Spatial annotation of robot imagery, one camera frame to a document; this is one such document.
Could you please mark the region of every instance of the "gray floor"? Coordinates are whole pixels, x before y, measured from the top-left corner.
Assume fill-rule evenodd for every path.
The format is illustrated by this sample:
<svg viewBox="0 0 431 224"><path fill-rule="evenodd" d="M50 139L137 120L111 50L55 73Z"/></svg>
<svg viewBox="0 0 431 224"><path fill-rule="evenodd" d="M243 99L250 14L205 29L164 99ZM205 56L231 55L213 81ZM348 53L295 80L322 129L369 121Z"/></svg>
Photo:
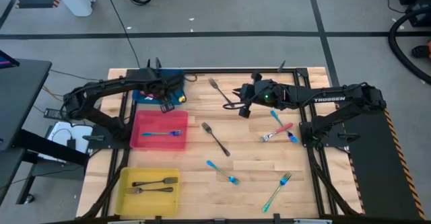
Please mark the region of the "gray floor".
<svg viewBox="0 0 431 224"><path fill-rule="evenodd" d="M0 15L10 0L0 0ZM138 7L129 0L113 0L130 33L146 32L317 32L310 0L153 0ZM317 0L327 32L387 32L400 14L387 9L387 0ZM403 9L397 0L393 7ZM55 9L13 8L0 35L123 33L109 0L97 0L89 17L74 17L63 3ZM403 31L423 30L408 23ZM399 38L408 51L429 38ZM407 163L427 217L431 215L431 174L428 119L431 87L407 71L393 56L386 38L328 38L341 84L367 81L382 89L388 102ZM132 38L141 65L159 57L165 67L287 67L323 66L319 37L253 36L217 38ZM53 69L84 77L105 78L109 68L136 67L124 38L0 40L0 48L13 57L53 62ZM431 73L429 61L415 61ZM51 73L46 86L63 94L84 80ZM41 92L35 106L59 108L60 102ZM52 120L32 110L24 128L44 135ZM16 180L29 166L23 164ZM15 205L20 184L11 187L0 208L0 223L44 223L74 217L82 182L37 178L32 193L37 201Z"/></svg>

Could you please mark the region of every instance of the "blue-handled fork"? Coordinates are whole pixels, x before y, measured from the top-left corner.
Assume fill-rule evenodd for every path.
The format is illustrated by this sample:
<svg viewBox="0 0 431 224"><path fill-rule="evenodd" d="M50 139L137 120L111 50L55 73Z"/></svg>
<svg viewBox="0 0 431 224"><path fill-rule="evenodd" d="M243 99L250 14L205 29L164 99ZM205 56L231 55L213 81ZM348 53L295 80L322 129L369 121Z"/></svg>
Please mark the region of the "blue-handled fork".
<svg viewBox="0 0 431 224"><path fill-rule="evenodd" d="M278 115L277 115L277 113L275 113L275 111L271 111L271 115L278 121L278 123L281 125L281 126L283 126L284 124L283 124L283 122L280 120L280 118L278 118ZM299 143L300 141L299 141L299 139L298 138L296 138L294 135L293 135L293 133L291 133L288 129L286 129L286 133L288 134L288 137L289 137L289 139L292 141L292 142L294 142L294 143Z"/></svg>
<svg viewBox="0 0 431 224"><path fill-rule="evenodd" d="M168 133L142 133L142 136L148 137L148 136L170 135L173 137L177 137L177 136L181 136L182 133L183 132L181 130L173 130L173 131L170 131Z"/></svg>
<svg viewBox="0 0 431 224"><path fill-rule="evenodd" d="M283 175L283 177L281 177L280 180L280 184L278 185L277 190L275 190L274 194L272 194L271 198L269 198L268 202L262 207L262 212L266 213L269 209L269 206L271 206L272 201L274 200L275 196L277 195L278 191L280 190L280 188L285 185L290 177L292 177L292 174L287 172L286 174Z"/></svg>
<svg viewBox="0 0 431 224"><path fill-rule="evenodd" d="M210 165L211 167L215 168L217 171L219 171L220 173L222 173L223 175L225 175L226 177L228 177L229 181L231 181L231 183L233 183L234 185L239 185L240 184L240 180L239 179L235 178L234 176L230 176L225 171L223 171L222 169L220 169L219 167L217 167L210 160L207 160L207 165Z"/></svg>

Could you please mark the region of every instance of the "wooden table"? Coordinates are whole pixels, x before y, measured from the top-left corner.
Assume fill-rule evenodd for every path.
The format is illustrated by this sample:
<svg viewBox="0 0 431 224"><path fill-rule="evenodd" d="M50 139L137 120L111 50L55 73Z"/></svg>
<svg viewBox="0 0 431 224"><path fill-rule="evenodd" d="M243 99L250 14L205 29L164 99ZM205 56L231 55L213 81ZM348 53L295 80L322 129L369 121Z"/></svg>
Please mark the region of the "wooden table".
<svg viewBox="0 0 431 224"><path fill-rule="evenodd" d="M111 69L109 79L125 75L126 69ZM311 87L329 87L324 67L308 68ZM180 170L180 197L178 213L175 217L164 219L258 219L272 218L279 213L281 218L318 217L310 166L306 149L301 144L287 141L286 134L274 136L270 142L261 143L259 137L272 132L279 124L270 115L270 108L252 105L249 119L238 116L237 110L225 110L224 98L208 83L213 77L221 90L233 101L236 96L232 89L250 83L250 73L239 74L198 74L194 83L186 82L187 103L179 110L189 112L189 129L185 151L131 151L129 167L165 167ZM263 73L263 78L294 85L291 74ZM103 99L102 111L118 116L121 94ZM138 110L158 106L139 105ZM317 114L326 115L335 110L333 103L317 104ZM300 136L298 123L301 121L299 110L279 112L283 122L293 122L290 129ZM231 152L226 157L212 137L201 127L208 123L217 138ZM99 197L106 185L108 167L112 150L102 150L93 156L88 164L82 188L77 216L86 213ZM346 153L334 148L326 149L326 156L332 183L350 206L361 212L356 184ZM239 186L225 180L214 169L206 165L212 160L223 170L241 180ZM293 176L273 201L269 211L262 213L261 208L272 195L279 179L286 172ZM325 209L329 213L326 191L322 191ZM117 189L112 191L109 214L113 214Z"/></svg>

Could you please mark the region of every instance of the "plastic tray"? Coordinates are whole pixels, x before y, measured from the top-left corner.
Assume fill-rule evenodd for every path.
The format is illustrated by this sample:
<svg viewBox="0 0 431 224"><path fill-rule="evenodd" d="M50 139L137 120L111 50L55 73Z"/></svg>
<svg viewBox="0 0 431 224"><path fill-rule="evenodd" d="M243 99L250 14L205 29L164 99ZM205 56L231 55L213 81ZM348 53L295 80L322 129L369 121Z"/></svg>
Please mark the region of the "plastic tray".
<svg viewBox="0 0 431 224"><path fill-rule="evenodd" d="M125 167L121 170L119 191L114 213L130 216L174 216L178 209L179 183L175 184L146 184L139 186L143 189L173 187L173 192L142 192L141 194L125 194L125 188L132 187L132 182L151 182L163 180L167 177L177 177L177 169L158 169L142 167Z"/></svg>
<svg viewBox="0 0 431 224"><path fill-rule="evenodd" d="M135 115L130 147L134 149L152 150L184 150L186 147L187 122L189 114L186 111L174 110L162 113L159 110L139 110ZM149 136L142 133L166 133L181 130L181 136Z"/></svg>

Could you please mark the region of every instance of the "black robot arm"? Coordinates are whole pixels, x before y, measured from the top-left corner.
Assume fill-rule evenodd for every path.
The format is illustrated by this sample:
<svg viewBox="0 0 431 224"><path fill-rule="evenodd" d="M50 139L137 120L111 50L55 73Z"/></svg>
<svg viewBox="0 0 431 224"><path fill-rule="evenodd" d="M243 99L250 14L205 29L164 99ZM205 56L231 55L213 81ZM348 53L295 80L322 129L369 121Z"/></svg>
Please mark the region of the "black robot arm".
<svg viewBox="0 0 431 224"><path fill-rule="evenodd" d="M170 94L182 87L184 78L185 76L181 72L165 76L163 72L147 67L134 71L128 77L87 83L83 87L77 87L64 95L61 112L63 113L65 107L66 114L63 118L66 120L88 119L107 128L114 139L128 141L133 123L125 124L124 119L110 117L95 109L96 101L104 96L138 89L143 91L145 95L161 101L161 110L168 112L174 109Z"/></svg>
<svg viewBox="0 0 431 224"><path fill-rule="evenodd" d="M324 143L332 126L349 120L359 114L374 114L386 107L379 89L367 83L353 84L341 87L309 89L303 86L286 85L271 79L261 80L258 73L254 73L253 84L243 84L240 89L234 89L234 94L240 98L241 107L225 109L239 109L239 115L250 116L251 104L260 104L279 110L298 109L311 103L349 102L327 116L316 116L311 122L301 124L302 141L306 145L315 146Z"/></svg>

